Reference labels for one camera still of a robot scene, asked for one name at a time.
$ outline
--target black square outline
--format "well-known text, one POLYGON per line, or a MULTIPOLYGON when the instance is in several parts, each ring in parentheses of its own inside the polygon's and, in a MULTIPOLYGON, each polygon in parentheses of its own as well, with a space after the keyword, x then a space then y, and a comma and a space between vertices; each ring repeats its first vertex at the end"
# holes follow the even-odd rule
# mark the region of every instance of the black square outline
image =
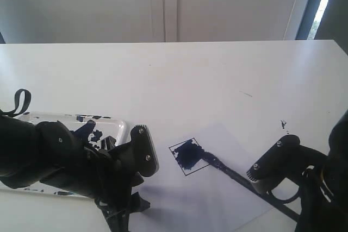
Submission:
MULTIPOLYGON (((191 141, 191 140, 195 140, 195 142, 196 142, 198 145, 200 145, 200 144, 198 143, 198 141, 193 137, 193 138, 190 138, 190 139, 188 139, 188 140, 186 140, 186 141, 182 141, 182 142, 179 142, 178 144, 175 144, 175 145, 173 145, 173 146, 168 147, 168 149, 169 149, 169 151, 170 151, 170 154, 173 155, 173 157, 174 157, 176 163, 178 163, 178 161, 176 160, 176 158, 175 158, 175 156, 174 156, 174 154, 173 154, 173 152, 172 152, 172 150, 171 150, 170 148, 171 148, 171 147, 174 147, 174 146, 177 146, 177 145, 179 145, 179 144, 185 143, 185 142, 187 142, 187 141, 191 141)), ((191 173, 189 173, 189 174, 187 174, 187 175, 186 175, 186 173, 184 172, 183 168, 181 168, 180 165, 179 165, 179 167, 180 167, 180 169, 182 170, 182 172, 184 173, 184 175, 187 177, 188 175, 191 175, 192 173, 195 173, 196 171, 199 171, 199 170, 201 170, 201 169, 203 169, 203 168, 205 168, 205 167, 208 167, 209 165, 210 165, 210 164, 207 163, 207 165, 205 165, 204 167, 201 167, 201 168, 199 168, 199 169, 197 169, 197 170, 195 170, 195 171, 192 171, 191 173)))

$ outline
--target cabinet door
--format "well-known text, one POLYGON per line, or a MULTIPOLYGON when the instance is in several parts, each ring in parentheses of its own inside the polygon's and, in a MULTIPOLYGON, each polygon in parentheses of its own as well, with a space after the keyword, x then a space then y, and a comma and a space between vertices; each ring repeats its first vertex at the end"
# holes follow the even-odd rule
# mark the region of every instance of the cabinet door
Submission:
POLYGON ((0 0, 6 43, 162 42, 163 0, 0 0))
POLYGON ((176 0, 175 19, 173 3, 166 35, 177 41, 251 41, 294 39, 307 0, 176 0))

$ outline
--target sheet of paper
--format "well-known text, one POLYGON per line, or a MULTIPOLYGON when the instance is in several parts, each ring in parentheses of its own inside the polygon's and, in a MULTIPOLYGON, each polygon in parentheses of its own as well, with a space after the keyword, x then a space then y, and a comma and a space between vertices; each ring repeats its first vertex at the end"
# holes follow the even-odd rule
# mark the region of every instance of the sheet of paper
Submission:
POLYGON ((131 214, 129 231, 234 231, 272 208, 221 171, 205 166, 205 162, 183 172, 171 149, 192 138, 244 176, 254 163, 221 124, 155 144, 159 171, 133 189, 151 207, 131 214))

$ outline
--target white tray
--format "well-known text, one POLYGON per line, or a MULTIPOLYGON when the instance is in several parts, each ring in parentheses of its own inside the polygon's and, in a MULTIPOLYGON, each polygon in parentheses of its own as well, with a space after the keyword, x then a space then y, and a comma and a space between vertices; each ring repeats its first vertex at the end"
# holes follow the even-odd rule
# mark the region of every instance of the white tray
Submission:
MULTIPOLYGON (((123 144, 126 139, 127 125, 125 121, 114 119, 108 116, 95 116, 95 115, 69 115, 69 114, 45 114, 40 112, 26 112, 25 114, 17 117, 21 121, 30 122, 32 124, 38 124, 39 122, 60 121, 69 130, 76 131, 86 124, 90 124, 94 121, 94 129, 89 133, 88 142, 92 144, 96 149, 100 149, 101 141, 112 136, 116 139, 115 146, 123 144)), ((0 182, 0 189, 12 190, 0 182)), ((24 192, 36 192, 42 194, 53 194, 61 196, 79 196, 77 194, 70 193, 68 191, 60 190, 55 187, 48 186, 42 183, 34 183, 29 187, 17 189, 16 191, 24 192)))

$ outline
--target white table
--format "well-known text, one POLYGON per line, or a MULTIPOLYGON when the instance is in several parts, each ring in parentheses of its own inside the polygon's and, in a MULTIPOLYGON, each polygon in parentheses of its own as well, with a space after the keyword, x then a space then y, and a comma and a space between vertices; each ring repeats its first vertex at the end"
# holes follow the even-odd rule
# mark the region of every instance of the white table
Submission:
MULTIPOLYGON (((0 105, 10 110, 23 87, 30 111, 147 124, 154 143, 221 122, 255 158, 286 134, 286 120, 303 145, 327 153, 348 108, 347 71, 329 40, 1 45, 0 105)), ((238 231, 294 228, 271 210, 238 231)))

